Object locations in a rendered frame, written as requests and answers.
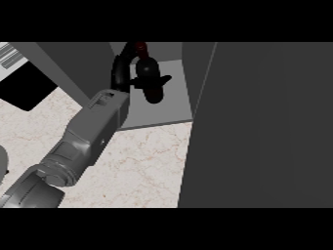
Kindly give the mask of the grey cabinet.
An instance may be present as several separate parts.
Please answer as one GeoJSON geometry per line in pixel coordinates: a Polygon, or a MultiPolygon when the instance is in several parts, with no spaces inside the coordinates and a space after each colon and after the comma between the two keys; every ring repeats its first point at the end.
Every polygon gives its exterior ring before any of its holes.
{"type": "MultiPolygon", "coordinates": [[[[14,47],[78,104],[86,104],[97,92],[110,87],[114,57],[125,48],[122,42],[17,42],[14,47]]],[[[213,42],[148,44],[162,73],[172,80],[159,104],[148,103],[139,89],[132,90],[126,130],[194,120],[215,49],[213,42]]]]}

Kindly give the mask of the dark grey cabinet door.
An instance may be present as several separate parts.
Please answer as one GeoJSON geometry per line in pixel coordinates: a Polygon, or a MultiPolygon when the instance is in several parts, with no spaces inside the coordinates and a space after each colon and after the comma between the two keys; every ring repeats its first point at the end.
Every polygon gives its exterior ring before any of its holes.
{"type": "Polygon", "coordinates": [[[333,207],[333,43],[219,44],[179,204],[333,207]]]}

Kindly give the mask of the white and black appliance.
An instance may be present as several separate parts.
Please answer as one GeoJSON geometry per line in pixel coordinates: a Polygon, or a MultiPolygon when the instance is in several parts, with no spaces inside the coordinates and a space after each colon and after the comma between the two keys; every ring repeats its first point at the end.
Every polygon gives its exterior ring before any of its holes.
{"type": "Polygon", "coordinates": [[[0,100],[32,111],[58,88],[10,42],[0,42],[0,100]]]}

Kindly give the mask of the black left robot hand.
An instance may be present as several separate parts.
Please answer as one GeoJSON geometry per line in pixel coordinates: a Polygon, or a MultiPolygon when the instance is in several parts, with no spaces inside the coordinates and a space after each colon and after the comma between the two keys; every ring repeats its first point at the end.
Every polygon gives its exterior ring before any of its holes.
{"type": "Polygon", "coordinates": [[[114,58],[111,69],[111,88],[122,92],[131,92],[131,86],[136,89],[163,88],[172,76],[162,76],[159,61],[150,56],[145,42],[128,42],[122,53],[114,58]],[[131,64],[136,62],[136,78],[131,76],[131,64]]]}

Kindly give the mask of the dark wine bottle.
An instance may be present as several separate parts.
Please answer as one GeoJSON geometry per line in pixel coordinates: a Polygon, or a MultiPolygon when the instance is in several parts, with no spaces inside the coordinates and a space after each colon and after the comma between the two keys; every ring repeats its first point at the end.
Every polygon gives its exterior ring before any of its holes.
{"type": "Polygon", "coordinates": [[[135,86],[144,90],[147,101],[159,104],[164,99],[164,80],[159,61],[150,56],[148,45],[145,42],[136,43],[136,52],[139,61],[136,63],[136,84],[135,86]]]}

